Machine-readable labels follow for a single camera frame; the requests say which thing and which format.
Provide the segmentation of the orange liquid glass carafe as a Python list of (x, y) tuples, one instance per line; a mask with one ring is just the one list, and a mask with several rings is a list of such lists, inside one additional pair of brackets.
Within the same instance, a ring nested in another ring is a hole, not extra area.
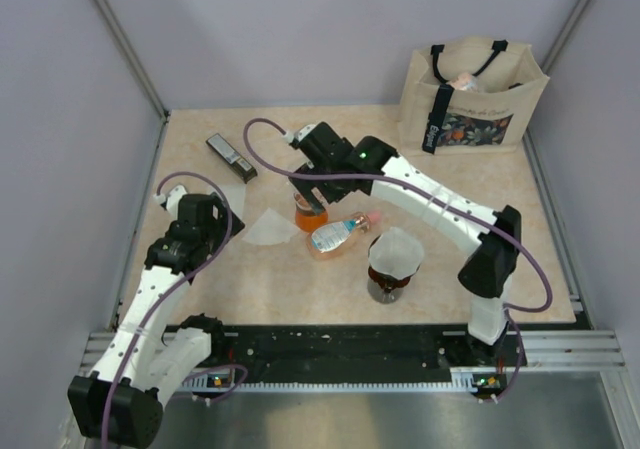
[(293, 194), (295, 203), (294, 222), (295, 225), (306, 233), (312, 233), (328, 222), (328, 213), (323, 210), (315, 213), (306, 199), (298, 192)]

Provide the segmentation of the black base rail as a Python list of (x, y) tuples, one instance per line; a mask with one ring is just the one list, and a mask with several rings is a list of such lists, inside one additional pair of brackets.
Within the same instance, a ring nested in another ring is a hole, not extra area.
[(224, 325), (200, 367), (241, 364), (250, 383), (448, 382), (454, 368), (502, 372), (518, 355), (514, 335), (487, 346), (460, 324)]

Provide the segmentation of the white paper coffee filter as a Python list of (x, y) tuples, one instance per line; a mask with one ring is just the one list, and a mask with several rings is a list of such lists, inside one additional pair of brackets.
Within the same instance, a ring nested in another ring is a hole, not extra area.
[(370, 246), (368, 261), (378, 273), (401, 280), (413, 276), (425, 258), (422, 244), (404, 230), (391, 227)]

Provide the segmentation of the aluminium front rail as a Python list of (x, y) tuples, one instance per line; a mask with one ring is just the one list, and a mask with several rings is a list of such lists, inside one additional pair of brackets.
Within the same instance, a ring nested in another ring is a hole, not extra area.
[(615, 336), (596, 330), (505, 332), (488, 345), (459, 325), (223, 325), (205, 319), (158, 334), (89, 337), (73, 390), (177, 392), (469, 392), (502, 394), (520, 371), (616, 370)]

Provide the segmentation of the amber glass coffee dripper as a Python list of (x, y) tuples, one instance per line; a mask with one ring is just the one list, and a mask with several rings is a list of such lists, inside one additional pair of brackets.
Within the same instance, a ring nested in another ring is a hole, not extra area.
[(376, 272), (370, 267), (368, 261), (367, 290), (375, 301), (381, 304), (391, 304), (396, 302), (402, 296), (413, 276), (397, 280)]

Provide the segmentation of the pink item in bag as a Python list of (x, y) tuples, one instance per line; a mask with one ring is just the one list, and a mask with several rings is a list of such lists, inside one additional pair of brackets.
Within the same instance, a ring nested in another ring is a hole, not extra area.
[(484, 86), (477, 76), (469, 72), (462, 72), (450, 79), (447, 84), (454, 90), (466, 92), (484, 92)]

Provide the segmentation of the beige canvas tote bag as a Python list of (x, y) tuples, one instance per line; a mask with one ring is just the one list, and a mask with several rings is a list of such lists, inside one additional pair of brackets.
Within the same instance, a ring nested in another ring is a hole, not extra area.
[[(462, 72), (477, 76), (484, 92), (447, 84)], [(548, 82), (528, 43), (464, 37), (417, 49), (399, 106), (400, 151), (509, 152), (523, 138)]]

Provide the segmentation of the black rectangular box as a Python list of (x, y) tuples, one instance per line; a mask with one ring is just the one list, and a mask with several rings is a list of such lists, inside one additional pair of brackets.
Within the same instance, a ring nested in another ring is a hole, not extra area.
[(205, 143), (244, 184), (258, 176), (256, 168), (220, 133), (210, 136)]

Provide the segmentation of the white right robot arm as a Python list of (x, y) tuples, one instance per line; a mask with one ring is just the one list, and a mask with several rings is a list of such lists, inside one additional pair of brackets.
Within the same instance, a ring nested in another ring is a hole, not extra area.
[(352, 144), (320, 122), (285, 139), (307, 159), (290, 180), (313, 209), (361, 192), (405, 210), (456, 244), (466, 257), (457, 278), (472, 295), (467, 353), (481, 365), (498, 358), (507, 325), (503, 304), (519, 256), (520, 213), (466, 199), (374, 136)]

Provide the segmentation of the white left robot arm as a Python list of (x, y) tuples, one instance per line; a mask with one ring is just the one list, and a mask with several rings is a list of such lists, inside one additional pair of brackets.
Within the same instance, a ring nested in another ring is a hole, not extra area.
[(93, 367), (67, 390), (80, 433), (104, 444), (149, 447), (165, 406), (193, 370), (226, 356), (214, 318), (188, 317), (168, 345), (162, 336), (195, 276), (244, 224), (216, 192), (189, 194), (178, 186), (162, 203), (172, 221), (147, 250), (123, 321)]

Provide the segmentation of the baby oil bottle pink cap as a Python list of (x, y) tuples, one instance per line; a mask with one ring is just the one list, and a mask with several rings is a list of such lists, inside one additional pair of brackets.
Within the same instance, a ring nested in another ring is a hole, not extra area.
[(362, 234), (368, 233), (382, 219), (380, 211), (356, 212), (340, 220), (328, 222), (307, 236), (307, 249), (318, 260), (341, 255)]

